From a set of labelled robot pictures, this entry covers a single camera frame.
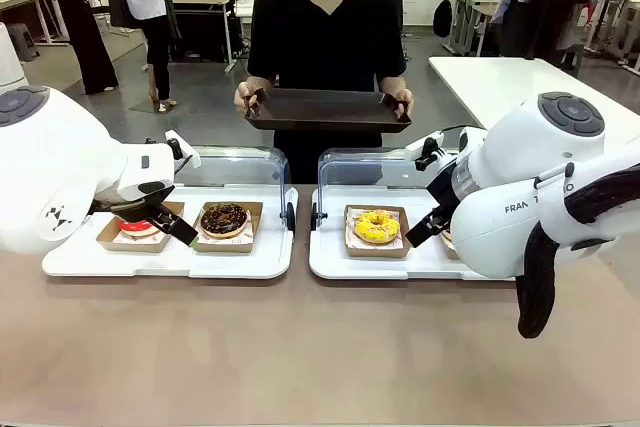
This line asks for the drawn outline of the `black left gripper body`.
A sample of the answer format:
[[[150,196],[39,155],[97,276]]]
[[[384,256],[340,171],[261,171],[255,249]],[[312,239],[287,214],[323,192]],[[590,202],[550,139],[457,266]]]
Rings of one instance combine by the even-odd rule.
[[[172,185],[161,181],[147,182],[117,189],[118,184],[97,192],[88,210],[92,215],[98,212],[111,213],[122,220],[152,220],[167,214],[162,202],[174,190]]]

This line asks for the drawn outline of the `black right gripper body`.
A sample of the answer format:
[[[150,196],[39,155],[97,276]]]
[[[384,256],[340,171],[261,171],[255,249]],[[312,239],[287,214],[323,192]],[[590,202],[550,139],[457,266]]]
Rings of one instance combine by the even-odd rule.
[[[438,171],[435,178],[427,186],[428,192],[438,203],[435,208],[435,216],[443,220],[450,220],[459,205],[459,199],[452,186],[452,174],[455,167],[455,161],[449,162]]]

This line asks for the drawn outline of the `person's left hand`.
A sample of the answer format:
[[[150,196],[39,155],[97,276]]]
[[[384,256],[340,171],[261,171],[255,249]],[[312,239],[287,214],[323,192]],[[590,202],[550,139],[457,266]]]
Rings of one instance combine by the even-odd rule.
[[[414,107],[413,93],[408,88],[402,88],[395,92],[393,97],[396,100],[394,113],[397,119],[399,121],[409,120]]]

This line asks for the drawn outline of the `person's right hand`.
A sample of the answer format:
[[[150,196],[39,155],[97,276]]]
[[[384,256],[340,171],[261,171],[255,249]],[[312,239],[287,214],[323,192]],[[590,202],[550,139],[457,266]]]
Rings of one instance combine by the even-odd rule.
[[[262,77],[248,77],[240,82],[234,94],[234,105],[241,115],[245,115],[250,107],[257,102],[259,90],[271,90],[273,84]]]

